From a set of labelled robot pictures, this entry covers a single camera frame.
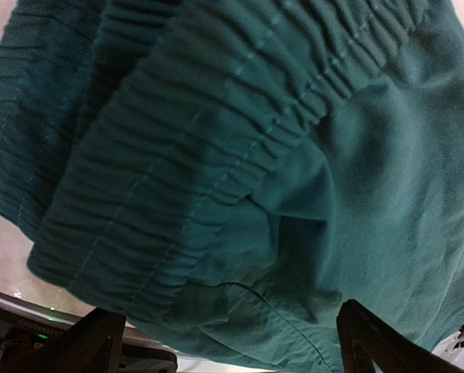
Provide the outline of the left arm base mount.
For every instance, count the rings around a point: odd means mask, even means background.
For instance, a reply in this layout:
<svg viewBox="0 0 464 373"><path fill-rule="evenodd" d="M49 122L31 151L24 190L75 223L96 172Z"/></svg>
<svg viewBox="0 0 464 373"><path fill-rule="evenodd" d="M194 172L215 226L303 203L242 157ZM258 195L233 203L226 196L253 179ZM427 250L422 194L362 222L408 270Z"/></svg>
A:
<svg viewBox="0 0 464 373"><path fill-rule="evenodd" d="M171 350L117 313L84 317L0 293L0 372L175 372Z"/></svg>

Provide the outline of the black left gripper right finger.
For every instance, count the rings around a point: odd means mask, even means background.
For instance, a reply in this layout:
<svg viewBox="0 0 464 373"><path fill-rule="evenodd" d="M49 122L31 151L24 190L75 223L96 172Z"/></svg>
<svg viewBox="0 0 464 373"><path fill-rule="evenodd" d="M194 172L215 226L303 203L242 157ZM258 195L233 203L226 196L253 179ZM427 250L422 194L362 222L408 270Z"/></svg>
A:
<svg viewBox="0 0 464 373"><path fill-rule="evenodd" d="M341 306L337 332L346 373L462 372L410 342L354 299Z"/></svg>

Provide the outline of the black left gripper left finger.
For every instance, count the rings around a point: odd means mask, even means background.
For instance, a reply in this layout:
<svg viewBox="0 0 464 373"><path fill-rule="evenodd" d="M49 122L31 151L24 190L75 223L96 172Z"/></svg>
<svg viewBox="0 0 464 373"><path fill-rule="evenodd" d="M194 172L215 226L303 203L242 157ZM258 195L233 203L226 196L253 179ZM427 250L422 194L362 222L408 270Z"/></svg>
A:
<svg viewBox="0 0 464 373"><path fill-rule="evenodd" d="M125 318L0 309L0 372L116 372Z"/></svg>

